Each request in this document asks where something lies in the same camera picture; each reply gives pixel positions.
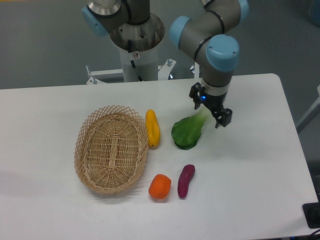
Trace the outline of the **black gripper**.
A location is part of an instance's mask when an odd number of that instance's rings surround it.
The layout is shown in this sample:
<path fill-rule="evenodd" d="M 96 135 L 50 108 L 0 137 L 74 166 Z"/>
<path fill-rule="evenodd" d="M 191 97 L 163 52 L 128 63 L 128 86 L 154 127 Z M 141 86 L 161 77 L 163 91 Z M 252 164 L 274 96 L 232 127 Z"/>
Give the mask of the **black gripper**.
<path fill-rule="evenodd" d="M 195 110 L 203 104 L 211 111 L 216 120 L 215 128 L 226 127 L 231 123 L 233 111 L 223 106 L 226 95 L 226 93 L 210 95 L 199 82 L 192 85 L 189 92 L 189 97 L 193 100 Z"/>

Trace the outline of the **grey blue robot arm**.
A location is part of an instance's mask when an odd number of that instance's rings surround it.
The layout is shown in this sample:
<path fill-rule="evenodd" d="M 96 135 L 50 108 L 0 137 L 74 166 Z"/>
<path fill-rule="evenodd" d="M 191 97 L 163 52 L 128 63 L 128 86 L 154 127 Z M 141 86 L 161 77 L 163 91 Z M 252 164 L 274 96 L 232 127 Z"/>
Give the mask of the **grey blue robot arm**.
<path fill-rule="evenodd" d="M 248 16 L 245 0 L 203 0 L 204 15 L 192 20 L 179 16 L 168 31 L 153 14 L 148 0 L 90 0 L 81 10 L 92 31 L 109 35 L 119 49 L 126 82 L 158 80 L 156 47 L 169 35 L 171 42 L 200 66 L 202 80 L 189 96 L 196 108 L 204 105 L 225 127 L 232 111 L 223 106 L 233 72 L 239 61 L 238 42 L 227 31 Z"/>

